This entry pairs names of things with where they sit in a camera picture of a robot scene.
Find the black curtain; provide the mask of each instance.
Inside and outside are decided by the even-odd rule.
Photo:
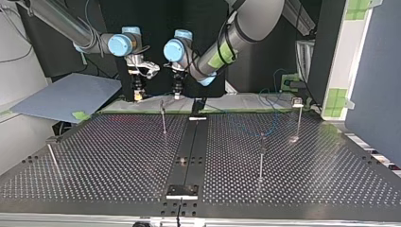
[[[167,60],[163,54],[166,42],[174,37],[175,29],[187,29],[194,34],[194,48],[204,53],[217,39],[218,31],[227,17],[225,1],[217,0],[99,0],[106,28],[109,32],[121,32],[122,26],[140,26],[144,45],[151,45],[145,53],[148,61],[163,67]],[[115,58],[124,94],[131,93],[131,77],[122,58]],[[192,77],[184,82],[186,96],[213,96],[224,94],[225,74],[221,74],[208,87],[202,87]],[[147,93],[159,95],[171,91],[172,73],[162,68],[152,80],[148,80]]]

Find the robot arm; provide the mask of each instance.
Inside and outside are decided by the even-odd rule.
[[[71,40],[77,51],[86,54],[113,54],[124,57],[129,73],[134,77],[135,93],[143,92],[142,77],[153,78],[160,70],[159,65],[144,61],[143,53],[148,46],[142,46],[141,30],[137,26],[125,26],[121,34],[98,34],[90,25],[73,16],[56,0],[20,0],[30,15],[35,15]]]
[[[234,20],[225,34],[204,53],[197,56],[191,49],[192,33],[177,30],[174,39],[164,49],[165,57],[175,71],[187,71],[201,85],[208,86],[216,72],[225,64],[235,61],[236,55],[247,45],[265,39],[277,24],[285,0],[226,0],[236,9]]]

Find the gray metal plate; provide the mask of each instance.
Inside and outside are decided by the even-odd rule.
[[[52,144],[59,168],[44,149],[1,176],[0,213],[401,222],[401,179],[313,114],[294,142],[297,119],[168,115],[164,135],[158,114],[100,115]],[[180,183],[199,199],[167,201]]]
[[[401,179],[313,115],[304,114],[293,142],[297,116],[278,114],[266,139],[262,183],[256,135],[269,130],[274,115],[209,116],[198,216],[401,220]]]
[[[100,115],[51,145],[57,165],[43,150],[3,176],[0,211],[160,215],[146,206],[160,206],[186,119],[168,115],[163,134],[159,114]]]

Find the white panel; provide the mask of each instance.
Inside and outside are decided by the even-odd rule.
[[[0,4],[16,9],[14,4],[5,0],[0,0]],[[7,14],[25,34],[20,18],[10,12]],[[0,29],[0,61],[24,56],[29,45],[18,36],[3,15],[0,15]],[[28,57],[21,60],[0,63],[0,106],[30,96],[46,85],[44,72],[33,50]]]
[[[0,175],[45,145],[57,122],[11,114],[0,121]]]
[[[347,89],[347,97],[352,94],[360,62],[366,33],[371,21],[372,10],[368,10],[364,20],[347,21],[341,25],[340,36],[336,47],[332,69],[330,72],[327,90],[324,98],[323,109],[330,88]],[[343,109],[341,117],[327,117],[322,114],[324,120],[345,120],[348,110]]]

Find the cable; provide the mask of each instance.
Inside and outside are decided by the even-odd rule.
[[[183,199],[180,200],[180,206],[178,207],[178,212],[177,212],[177,227],[181,227],[181,223],[180,223],[180,212],[181,212],[181,204],[183,203]]]
[[[3,5],[0,5],[0,9],[3,11],[1,14],[4,16],[4,18],[6,19],[6,21],[16,30],[17,34],[18,34],[21,38],[23,38],[24,41],[26,41],[26,42],[30,45],[30,48],[28,49],[28,51],[26,52],[25,55],[23,55],[23,56],[21,56],[21,57],[18,57],[18,58],[15,58],[15,59],[0,61],[0,63],[7,63],[7,62],[12,62],[12,61],[18,61],[18,60],[21,60],[21,59],[23,59],[23,58],[26,58],[26,57],[32,52],[33,46],[32,46],[32,44],[30,43],[29,39],[28,39],[27,37],[24,36],[23,32],[21,32],[20,29],[18,29],[17,25],[15,25],[14,22],[11,20],[11,18],[7,15],[7,10],[10,11],[10,12],[12,12],[12,13],[14,13],[15,15],[17,15],[18,17],[21,18],[20,14],[19,14],[15,9],[12,9],[12,8],[9,8],[9,7],[5,7],[5,6],[3,6]]]
[[[26,58],[30,54],[30,52],[32,52],[32,49],[33,49],[33,47],[31,46],[25,55],[23,55],[21,57],[18,57],[18,58],[15,58],[15,59],[11,59],[11,60],[0,61],[0,63],[18,61],[18,60],[21,60],[23,58]]]
[[[11,25],[15,31],[18,33],[18,35],[24,39],[24,41],[26,41],[29,45],[31,45],[30,40],[23,34],[22,31],[20,31],[20,29],[18,29],[18,26],[15,25],[15,23],[11,20],[11,18],[7,15],[7,11],[10,11],[12,13],[14,13],[16,16],[20,17],[20,14],[18,14],[18,12],[15,9],[0,5],[0,9],[3,10],[3,13],[1,13],[3,15],[3,17],[6,19],[6,21],[9,23],[9,25]]]
[[[97,64],[95,64],[92,60],[88,59],[85,57],[85,59],[90,62],[94,67],[96,67],[96,70],[103,73],[104,75],[106,75],[108,78],[112,79],[113,77],[111,77],[109,74],[107,74],[105,71],[103,71],[99,66],[97,66]]]
[[[296,21],[296,23],[295,23],[295,42],[297,42],[297,40],[298,40],[298,25],[299,25],[299,22],[300,22],[300,17],[301,17],[302,8],[303,8],[303,6],[300,5],[300,9],[298,10],[298,15],[297,15],[297,21]],[[312,95],[312,93],[310,92],[309,86],[307,85],[306,79],[305,79],[305,77],[304,77],[304,75],[303,75],[303,73],[302,73],[301,61],[300,61],[300,58],[299,58],[299,56],[298,56],[298,50],[297,50],[297,49],[295,49],[295,57],[296,57],[296,59],[297,59],[297,63],[300,65],[300,75],[301,75],[301,77],[302,77],[303,80],[304,80],[306,89],[307,89],[307,91],[309,92],[310,97],[313,99],[313,101],[315,101],[316,106],[318,107],[319,111],[322,113],[322,108],[320,107],[319,103],[316,101],[315,97],[314,97],[314,96]]]

